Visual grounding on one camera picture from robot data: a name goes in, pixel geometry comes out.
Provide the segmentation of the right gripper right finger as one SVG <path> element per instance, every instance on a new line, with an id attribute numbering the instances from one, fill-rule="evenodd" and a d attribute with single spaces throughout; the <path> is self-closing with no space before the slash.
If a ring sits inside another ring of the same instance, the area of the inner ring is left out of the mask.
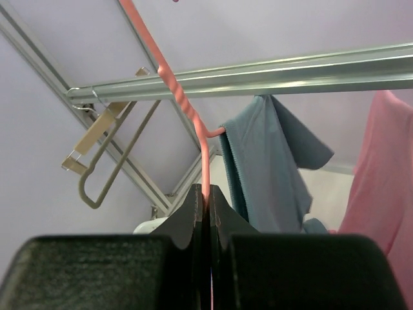
<path id="1" fill-rule="evenodd" d="M 351 234 L 265 234 L 210 188 L 215 309 L 406 309 L 384 254 Z"/>

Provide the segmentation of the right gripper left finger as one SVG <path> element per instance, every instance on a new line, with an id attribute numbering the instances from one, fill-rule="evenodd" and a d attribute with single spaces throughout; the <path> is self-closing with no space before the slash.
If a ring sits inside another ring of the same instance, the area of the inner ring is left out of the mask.
<path id="1" fill-rule="evenodd" d="M 37 236 L 1 284 L 2 309 L 199 309 L 200 188 L 148 234 Z"/>

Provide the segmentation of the blue-grey t-shirt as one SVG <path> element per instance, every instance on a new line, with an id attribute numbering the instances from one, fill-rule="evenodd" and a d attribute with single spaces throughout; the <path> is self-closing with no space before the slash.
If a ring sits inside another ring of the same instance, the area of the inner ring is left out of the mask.
<path id="1" fill-rule="evenodd" d="M 233 209 L 262 233 L 301 232 L 312 196 L 299 171 L 324 167 L 332 149 L 271 95 L 254 96 L 223 126 Z"/>

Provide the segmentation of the light pink t-shirt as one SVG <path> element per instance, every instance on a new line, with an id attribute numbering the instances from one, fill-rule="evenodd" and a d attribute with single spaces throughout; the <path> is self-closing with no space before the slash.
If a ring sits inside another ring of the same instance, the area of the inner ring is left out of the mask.
<path id="1" fill-rule="evenodd" d="M 412 107 L 376 92 L 338 229 L 374 240 L 412 308 Z"/>

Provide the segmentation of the pink wire hanger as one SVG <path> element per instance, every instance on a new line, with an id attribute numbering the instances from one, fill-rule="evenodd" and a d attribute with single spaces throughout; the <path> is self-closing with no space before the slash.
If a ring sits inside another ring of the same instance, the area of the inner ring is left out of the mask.
<path id="1" fill-rule="evenodd" d="M 208 139 L 219 136 L 225 132 L 223 127 L 219 127 L 214 131 L 209 131 L 203 121 L 201 120 L 196 109 L 190 104 L 181 84 L 177 81 L 174 73 L 169 67 L 166 59 L 161 53 L 159 47 L 154 41 L 143 19 L 141 18 L 137 8 L 132 1 L 121 1 L 121 6 L 125 10 L 127 16 L 132 22 L 132 25 L 137 30 L 137 33 L 143 39 L 146 47 L 154 56 L 158 63 L 157 73 L 163 80 L 164 84 L 169 88 L 174 95 L 175 100 L 181 107 L 181 110 L 192 121 L 196 136 L 201 146 L 201 193 L 202 193 L 202 233 L 203 245 L 201 249 L 204 250 L 202 254 L 202 268 L 201 268 L 201 284 L 199 294 L 201 297 L 202 309 L 213 309 L 213 287 L 212 287 L 212 271 L 210 266 L 210 215 L 209 215 L 209 196 L 210 196 L 210 157 Z"/>

